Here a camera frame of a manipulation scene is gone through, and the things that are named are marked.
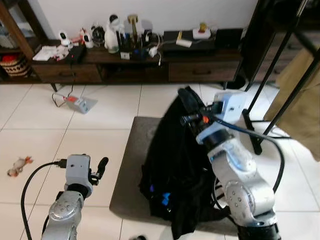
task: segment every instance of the beige fabric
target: beige fabric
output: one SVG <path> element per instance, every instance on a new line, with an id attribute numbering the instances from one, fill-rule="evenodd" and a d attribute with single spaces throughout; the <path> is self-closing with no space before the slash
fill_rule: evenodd
<path id="1" fill-rule="evenodd" d="M 276 80 L 280 91 L 265 120 L 272 120 L 278 113 L 312 61 L 313 56 L 303 49 L 282 71 Z M 276 125 L 306 146 L 320 162 L 320 64 Z"/>

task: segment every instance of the black backpack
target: black backpack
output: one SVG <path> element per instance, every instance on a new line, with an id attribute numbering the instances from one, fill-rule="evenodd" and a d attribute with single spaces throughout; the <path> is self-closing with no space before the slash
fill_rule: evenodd
<path id="1" fill-rule="evenodd" d="M 204 107 L 190 87 L 185 89 L 199 107 Z M 223 210 L 213 207 L 214 173 L 207 150 L 180 123 L 181 116 L 190 113 L 180 97 L 173 101 L 151 141 L 139 184 L 149 201 L 151 215 L 172 222 L 174 239 L 194 232 L 198 222 L 221 220 L 230 214 L 229 207 Z"/>

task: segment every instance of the white tile floor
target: white tile floor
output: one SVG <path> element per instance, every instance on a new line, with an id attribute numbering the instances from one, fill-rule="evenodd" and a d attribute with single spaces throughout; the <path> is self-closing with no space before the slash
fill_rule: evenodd
<path id="1" fill-rule="evenodd" d="M 98 100 L 86 115 L 66 105 L 55 107 L 50 85 L 0 85 L 0 222 L 1 239 L 26 240 L 20 211 L 22 188 L 30 173 L 39 165 L 70 154 L 91 155 L 91 166 L 108 156 L 110 162 L 100 185 L 85 201 L 78 239 L 129 240 L 144 234 L 149 240 L 171 240 L 167 226 L 121 219 L 109 211 L 109 204 L 134 116 L 161 117 L 183 85 L 75 86 L 76 96 Z M 222 89 L 218 85 L 192 84 L 204 103 Z M 67 93 L 70 86 L 61 91 Z M 249 106 L 257 86 L 247 93 Z M 251 112 L 261 119 L 277 94 L 267 86 Z M 255 124 L 263 131 L 265 123 Z M 242 143 L 253 151 L 249 138 Z M 279 140 L 286 157 L 284 175 L 276 193 L 278 225 L 284 240 L 320 240 L 320 163 L 295 140 Z M 256 157 L 261 175 L 273 185 L 279 168 L 279 156 L 273 146 L 262 143 L 263 153 Z M 18 157 L 31 155 L 16 178 L 7 176 Z M 26 195 L 26 211 L 33 239 L 41 239 L 44 219 L 65 182 L 65 171 L 56 167 L 41 170 Z M 233 240 L 231 236 L 196 231 L 180 239 Z"/>

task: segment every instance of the white wall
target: white wall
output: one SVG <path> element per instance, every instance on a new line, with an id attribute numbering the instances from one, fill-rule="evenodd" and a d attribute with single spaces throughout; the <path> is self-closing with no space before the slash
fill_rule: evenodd
<path id="1" fill-rule="evenodd" d="M 142 20 L 151 21 L 153 31 L 188 30 L 200 22 L 218 28 L 244 28 L 252 17 L 258 0 L 28 0 L 50 39 L 60 30 L 69 36 L 81 27 L 89 30 L 98 21 L 104 27 L 111 14 L 125 20 L 138 14 L 138 30 Z"/>

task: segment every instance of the dog toy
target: dog toy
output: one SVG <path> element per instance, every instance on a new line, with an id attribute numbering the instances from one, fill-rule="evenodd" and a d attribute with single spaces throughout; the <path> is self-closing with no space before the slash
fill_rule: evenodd
<path id="1" fill-rule="evenodd" d="M 13 164 L 13 167 L 9 169 L 6 174 L 10 177 L 17 177 L 19 173 L 23 171 L 24 166 L 26 164 L 31 164 L 32 162 L 33 160 L 31 159 L 31 156 L 27 156 L 24 159 L 19 157 L 19 159 Z"/>

